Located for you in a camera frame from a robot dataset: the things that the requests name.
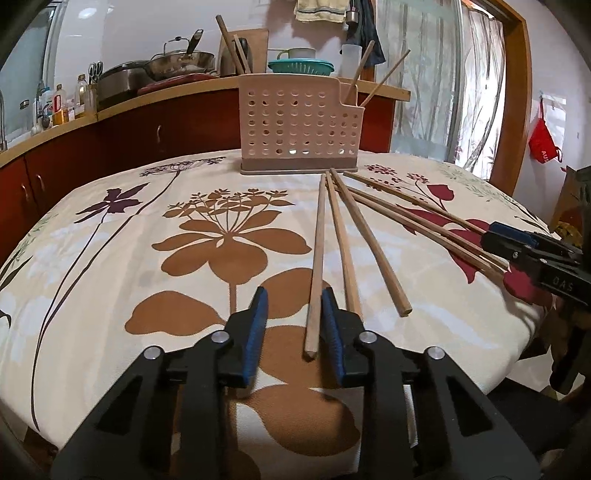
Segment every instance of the chopstick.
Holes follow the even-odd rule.
[[[410,50],[407,50],[406,53],[402,56],[402,58],[396,62],[396,65],[394,65],[394,67],[392,67],[392,69],[386,74],[386,76],[383,78],[383,80],[374,87],[374,89],[371,91],[371,93],[368,95],[368,97],[359,106],[365,106],[365,105],[367,105],[367,103],[375,95],[375,92],[377,92],[378,89],[384,83],[386,83],[386,80],[388,80],[390,78],[390,75],[392,75],[394,73],[394,70],[396,70],[398,68],[398,65],[400,65],[402,63],[402,61],[408,56],[409,53],[410,53]]]
[[[217,21],[217,25],[220,27],[220,31],[222,32],[222,37],[224,39],[224,42],[226,43],[226,47],[228,48],[228,51],[230,52],[230,56],[232,57],[234,65],[236,65],[236,71],[238,72],[238,75],[244,75],[244,69],[242,68],[242,65],[240,63],[240,59],[238,58],[238,55],[236,54],[236,49],[232,48],[232,39],[230,38],[230,34],[228,33],[228,29],[226,28],[226,24],[223,22],[222,16],[216,15],[216,21]]]
[[[359,299],[359,290],[357,288],[357,279],[355,278],[355,269],[353,268],[353,259],[351,257],[351,248],[349,246],[349,237],[345,229],[343,216],[340,212],[339,199],[335,192],[330,173],[325,172],[326,187],[329,191],[330,209],[335,224],[336,239],[339,243],[340,260],[343,267],[343,282],[345,283],[345,303],[347,310],[359,315],[363,319],[361,312],[361,301]]]
[[[355,200],[353,199],[350,191],[348,190],[347,185],[345,185],[345,183],[339,177],[339,174],[336,172],[335,169],[331,168],[330,173],[336,184],[339,186],[341,198],[343,199],[347,209],[349,210],[351,217],[353,217],[355,225],[357,225],[359,232],[361,233],[361,235],[363,235],[365,241],[369,245],[369,248],[374,254],[376,263],[378,264],[378,268],[382,273],[390,296],[392,297],[392,300],[396,305],[398,314],[401,317],[406,317],[409,313],[412,312],[413,307],[412,305],[410,305],[410,302],[408,301],[408,298],[396,277],[396,273],[394,273],[394,270],[388,262],[388,258],[384,254],[384,251],[379,246],[379,243],[376,240],[374,233],[371,231],[371,228],[365,221],[365,218],[363,218],[363,214],[359,210],[359,207],[357,207],[357,204],[355,203]]]
[[[353,77],[353,81],[351,82],[351,85],[349,86],[349,90],[347,90],[347,95],[345,95],[345,103],[347,103],[347,105],[353,104],[353,100],[350,100],[349,97],[355,91],[355,86],[357,85],[357,80],[359,80],[359,75],[361,75],[361,71],[363,70],[365,63],[368,61],[369,56],[371,55],[372,51],[374,50],[374,44],[375,44],[375,42],[373,40],[368,43],[368,46],[365,49],[363,57],[361,57],[361,61],[359,62],[359,65],[357,66],[357,70],[355,70],[355,75]]]
[[[430,222],[429,220],[424,219],[423,217],[419,217],[418,215],[415,215],[414,213],[409,212],[408,210],[405,210],[404,208],[402,208],[399,205],[395,205],[393,203],[387,202],[384,199],[381,199],[379,197],[376,197],[374,195],[371,195],[366,192],[362,192],[361,190],[357,190],[357,189],[354,189],[351,187],[349,187],[349,191],[355,195],[358,195],[360,197],[364,197],[367,200],[377,203],[378,205],[380,205],[384,208],[387,208],[388,210],[391,210],[392,212],[395,212],[399,215],[403,215],[406,218],[409,218],[410,220],[412,220],[413,222],[419,223],[420,225],[423,225],[424,227],[428,228],[429,230],[431,230],[435,233],[439,233],[441,236],[449,238],[451,241],[459,244],[461,247],[472,252],[473,254],[479,255],[480,257],[484,257],[488,262],[499,267],[503,271],[503,273],[508,268],[507,264],[504,263],[501,259],[499,259],[498,257],[494,256],[493,254],[483,250],[478,245],[475,245],[472,242],[469,242],[465,238],[459,236],[458,234],[456,234],[454,232],[450,232],[446,228],[443,228],[442,226],[439,226],[436,223]]]
[[[245,73],[252,73],[251,68],[248,66],[248,61],[246,59],[246,55],[244,53],[244,50],[242,49],[242,45],[240,45],[240,39],[238,38],[238,35],[236,35],[235,33],[234,33],[234,43],[236,44],[236,49],[238,50],[238,55],[240,56],[240,59],[242,60],[242,64],[244,65]]]
[[[314,239],[314,263],[312,265],[312,284],[310,287],[310,304],[306,319],[306,339],[304,353],[316,358],[320,342],[320,312],[322,309],[322,263],[324,260],[324,213],[326,203],[326,175],[320,176],[318,188],[318,211],[316,212],[316,237]]]
[[[375,210],[376,212],[381,213],[382,215],[389,217],[392,220],[395,220],[396,222],[401,223],[404,226],[407,226],[409,228],[412,228],[413,230],[416,230],[417,232],[420,232],[421,234],[425,235],[426,237],[430,238],[431,240],[434,240],[435,242],[437,242],[441,246],[443,246],[443,247],[447,248],[448,250],[450,250],[451,252],[455,253],[462,260],[464,260],[464,261],[468,262],[470,265],[476,267],[478,270],[480,270],[482,273],[484,273],[484,275],[491,278],[493,281],[502,282],[502,280],[503,280],[502,273],[500,273],[498,270],[494,269],[493,266],[491,266],[489,263],[487,263],[483,259],[477,257],[473,253],[462,248],[460,245],[455,244],[454,242],[448,240],[447,238],[436,234],[435,232],[429,230],[429,228],[424,227],[420,223],[414,222],[413,220],[411,220],[409,218],[406,218],[406,217],[399,215],[391,210],[388,210],[388,209],[382,207],[381,205],[379,205],[375,202],[372,202],[371,200],[368,200],[356,193],[353,193],[352,197],[357,202],[368,206],[372,210]]]
[[[410,202],[410,203],[417,205],[419,207],[423,207],[426,210],[430,210],[434,213],[438,213],[439,215],[442,215],[445,218],[449,218],[450,220],[453,220],[454,223],[457,223],[458,225],[462,225],[464,228],[466,228],[468,230],[472,230],[473,232],[479,233],[481,235],[483,235],[485,233],[485,231],[482,228],[480,228],[476,225],[473,225],[470,222],[465,221],[463,218],[460,218],[452,213],[446,212],[442,208],[439,208],[438,206],[435,206],[435,205],[431,205],[423,200],[413,197],[412,195],[407,195],[406,193],[399,192],[398,190],[395,190],[392,187],[388,187],[387,185],[384,185],[383,183],[380,183],[380,182],[372,180],[372,179],[368,179],[368,178],[361,176],[357,173],[351,173],[348,171],[344,172],[343,175],[345,175],[346,177],[349,177],[350,179],[355,179],[357,181],[360,181],[361,183],[365,183],[366,185],[368,185],[370,187],[377,187],[377,188],[379,188],[385,192],[388,192],[392,195],[396,195],[396,197],[402,198],[403,200],[406,200],[407,202]]]

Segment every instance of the silver screw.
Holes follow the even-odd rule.
[[[144,350],[144,357],[148,360],[156,360],[160,356],[160,348],[157,346],[149,346]]]
[[[213,343],[224,343],[230,339],[230,335],[228,332],[224,332],[223,330],[218,330],[217,332],[212,333],[212,342]]]
[[[378,339],[378,336],[373,332],[361,332],[359,334],[359,340],[363,343],[374,343]]]
[[[433,360],[441,360],[445,356],[445,350],[440,346],[431,346],[427,349],[427,355]]]

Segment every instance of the scissors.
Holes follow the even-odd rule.
[[[91,83],[99,81],[99,77],[103,73],[103,63],[101,61],[93,62],[88,67],[88,77]]]

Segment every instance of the tablecloth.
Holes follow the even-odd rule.
[[[71,192],[37,223],[0,271],[0,399],[8,408],[62,447],[145,347],[192,346],[247,308],[263,285],[269,321],[255,385],[228,399],[235,476],[306,479],[356,469],[362,391],[336,388],[322,350],[313,362],[302,358],[319,175],[243,176],[239,165],[239,151],[223,151],[120,173]],[[483,229],[497,220],[547,233],[517,202],[454,165],[363,152],[358,165],[361,175]],[[436,213],[345,182],[479,241]],[[551,297],[514,269],[497,286],[361,206],[413,305],[399,317],[340,208],[365,327],[405,349],[439,345],[484,392],[496,386]],[[328,205],[326,223],[323,277],[344,306]]]

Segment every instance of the teal basket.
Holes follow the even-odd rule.
[[[281,59],[269,62],[273,73],[304,73],[306,75],[330,75],[335,67],[329,61],[315,59]]]

